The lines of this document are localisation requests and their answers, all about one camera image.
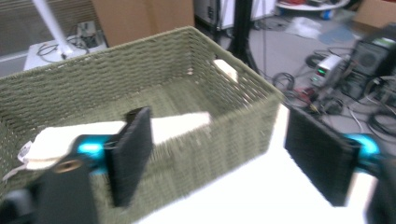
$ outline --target green wicker basket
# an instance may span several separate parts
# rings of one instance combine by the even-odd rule
[[[233,81],[213,63],[238,73]],[[105,176],[92,187],[103,223],[131,223],[262,154],[282,94],[192,27],[0,79],[0,176],[21,165],[21,146],[44,128],[122,120],[149,105],[153,117],[207,111],[212,122],[156,146],[132,206],[111,207]],[[0,201],[41,172],[0,184]]]

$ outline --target white cloth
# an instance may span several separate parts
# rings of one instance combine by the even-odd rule
[[[158,145],[170,138],[181,136],[210,123],[208,112],[151,119],[153,144]],[[66,127],[48,127],[37,135],[33,143],[27,143],[18,158],[24,165],[13,169],[3,180],[19,170],[46,169],[66,156],[75,139],[82,134],[115,134],[126,123],[124,121],[98,122]]]

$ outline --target white table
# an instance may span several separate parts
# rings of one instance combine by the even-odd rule
[[[139,223],[364,223],[359,206],[332,207],[283,148],[281,106],[269,150]]]
[[[106,45],[106,41],[104,39],[103,33],[101,31],[98,31],[97,34],[98,34],[98,38],[101,40],[101,42],[100,42],[101,44],[95,48],[89,49],[89,52],[95,52],[98,50],[107,49],[107,45]],[[27,53],[25,65],[23,67],[23,71],[50,64],[49,62],[46,62],[42,58],[37,56],[37,53],[40,50],[41,46],[43,46],[43,45],[53,46],[56,44],[57,44],[57,42],[55,40],[51,40],[51,41],[34,44],[34,45],[30,46],[28,53]],[[59,62],[62,60],[62,58],[60,57],[60,54],[56,51],[53,51],[51,54],[46,55],[45,59],[47,59],[51,62]]]

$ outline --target black cable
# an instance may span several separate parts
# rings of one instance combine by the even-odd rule
[[[77,39],[78,39],[77,36],[72,37],[72,38],[68,38],[68,39],[67,39],[67,42],[70,43],[70,44],[72,44],[72,45],[74,45],[74,46],[75,46],[76,48],[78,48],[78,49],[85,49],[85,50],[86,50],[85,54],[90,53],[90,50],[89,50],[85,45],[83,45],[83,44],[78,44],[77,41],[76,41],[76,42],[72,42],[72,40],[77,40]],[[36,55],[39,56],[39,57],[41,58],[41,60],[43,60],[43,61],[46,62],[46,63],[56,63],[57,61],[50,61],[50,60],[46,59],[44,56],[49,55],[49,54],[52,53],[53,51],[56,51],[56,50],[58,49],[58,46],[59,46],[59,45],[50,45],[50,46],[46,46],[46,44],[43,44],[43,45],[38,49],[38,52],[37,52]],[[44,51],[44,50],[46,50],[46,49],[51,49],[51,50],[48,51],[48,52],[42,53],[42,51]],[[65,60],[65,59],[66,59],[66,55],[61,54],[61,58],[62,58],[63,60]]]
[[[367,125],[367,127],[369,127],[370,131],[371,131],[375,136],[377,136],[379,139],[381,139],[382,141],[387,142],[387,143],[391,143],[391,144],[396,144],[396,140],[395,140],[395,141],[388,140],[388,139],[386,139],[385,137],[381,136],[380,133],[378,133],[378,132],[377,132],[374,128],[372,128],[370,125]]]
[[[268,81],[272,80],[272,78],[270,76],[268,76],[267,74],[265,74],[261,69],[259,69],[259,72],[261,73],[261,75],[267,79]]]
[[[391,112],[376,112],[376,113],[373,113],[367,119],[367,125],[371,126],[374,130],[376,130],[376,131],[378,131],[380,133],[384,133],[386,135],[390,135],[392,137],[396,137],[396,132],[393,131],[392,129],[390,129],[387,124],[381,123],[380,121],[378,121],[378,117],[396,119],[395,114],[393,114]]]
[[[294,89],[295,80],[294,77],[289,73],[277,73],[276,75],[274,75],[272,80],[273,80],[273,85],[275,87],[277,87],[278,84],[282,84],[282,86],[286,86],[286,89],[283,91],[292,91]]]

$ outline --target white surface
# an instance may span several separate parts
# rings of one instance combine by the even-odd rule
[[[321,7],[311,7],[308,5],[299,5],[299,6],[290,6],[290,5],[285,5],[281,3],[276,3],[277,7],[285,8],[285,9],[291,9],[291,10],[301,10],[301,11],[323,11],[323,10],[330,10],[330,9],[336,9],[339,7],[344,7],[349,3],[349,0],[341,0],[339,3],[335,5],[331,4],[323,4]]]
[[[101,40],[102,40],[102,41],[100,41],[101,45],[99,45],[96,48],[89,49],[90,52],[95,52],[95,51],[107,48],[106,42],[104,41],[104,38],[103,38],[103,33],[98,31],[97,34],[98,34],[99,38],[101,38]],[[37,53],[38,53],[38,50],[40,49],[40,47],[43,45],[52,46],[52,45],[56,45],[56,44],[57,44],[57,42],[55,40],[51,40],[48,42],[43,42],[40,44],[35,44],[35,45],[30,46],[28,53],[27,53],[25,65],[23,67],[23,71],[50,64],[50,63],[44,61],[41,57],[37,56]],[[49,60],[51,62],[59,62],[62,60],[61,54],[57,51],[53,51],[52,53],[50,53],[49,55],[46,55],[44,57],[46,60]]]
[[[251,19],[253,21],[271,16],[275,14],[276,0],[253,0],[253,7],[251,10]],[[212,7],[214,13],[216,12],[215,1],[211,0],[194,0],[194,13],[207,23],[212,23],[212,20],[207,15],[207,8]],[[221,0],[221,29],[233,27],[233,15],[235,8],[235,0]]]
[[[281,106],[266,154],[139,223],[364,223],[332,207],[283,148],[287,117]]]

